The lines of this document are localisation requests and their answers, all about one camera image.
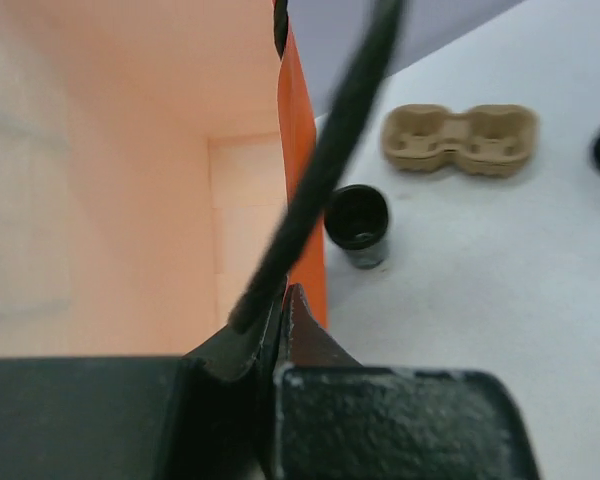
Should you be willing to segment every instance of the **small black cup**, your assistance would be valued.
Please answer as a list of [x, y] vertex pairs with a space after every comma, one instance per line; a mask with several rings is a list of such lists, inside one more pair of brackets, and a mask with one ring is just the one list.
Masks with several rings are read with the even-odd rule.
[[373, 187], [349, 185], [333, 192], [324, 225], [333, 243], [344, 250], [357, 268], [374, 268], [389, 254], [389, 208]]

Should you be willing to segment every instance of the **gray surface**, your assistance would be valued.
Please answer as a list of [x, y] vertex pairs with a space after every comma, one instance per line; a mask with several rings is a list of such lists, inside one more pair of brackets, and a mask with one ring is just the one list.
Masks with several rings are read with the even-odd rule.
[[[408, 174], [383, 158], [405, 103], [519, 103], [540, 119], [507, 179]], [[600, 0], [532, 0], [395, 74], [347, 183], [383, 191], [391, 254], [369, 272], [327, 245], [330, 330], [366, 364], [493, 372], [545, 480], [600, 480]]]
[[[391, 73], [522, 0], [414, 0]], [[290, 0], [289, 14], [316, 115], [355, 48], [374, 0]]]

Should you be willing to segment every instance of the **white table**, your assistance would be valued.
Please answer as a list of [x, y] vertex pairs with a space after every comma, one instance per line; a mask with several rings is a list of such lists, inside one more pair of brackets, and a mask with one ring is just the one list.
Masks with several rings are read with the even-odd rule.
[[[541, 121], [508, 180], [396, 172], [384, 116], [519, 103]], [[392, 76], [346, 183], [390, 203], [390, 260], [327, 246], [331, 332], [368, 364], [490, 371], [518, 401], [549, 480], [600, 480], [600, 0], [529, 0]]]

